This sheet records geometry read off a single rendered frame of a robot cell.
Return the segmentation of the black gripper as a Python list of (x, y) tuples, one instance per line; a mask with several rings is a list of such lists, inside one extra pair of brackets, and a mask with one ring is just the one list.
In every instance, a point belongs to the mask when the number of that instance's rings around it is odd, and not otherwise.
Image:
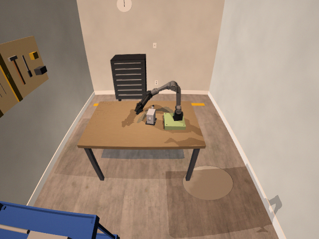
[(146, 105), (146, 102), (144, 100), (141, 100), (139, 103), (137, 103), (135, 111), (136, 114), (138, 115), (140, 112), (143, 111), (144, 106)]

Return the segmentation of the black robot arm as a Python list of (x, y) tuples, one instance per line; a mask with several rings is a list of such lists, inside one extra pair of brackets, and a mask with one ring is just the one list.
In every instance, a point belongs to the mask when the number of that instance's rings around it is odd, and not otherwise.
[(142, 100), (144, 100), (147, 103), (148, 100), (150, 100), (154, 95), (158, 94), (160, 91), (165, 89), (170, 89), (176, 92), (176, 106), (173, 119), (174, 121), (182, 120), (183, 112), (181, 112), (181, 88), (179, 87), (179, 85), (177, 85), (177, 82), (171, 81), (161, 86), (160, 88), (154, 88), (153, 90), (146, 91), (145, 96)]

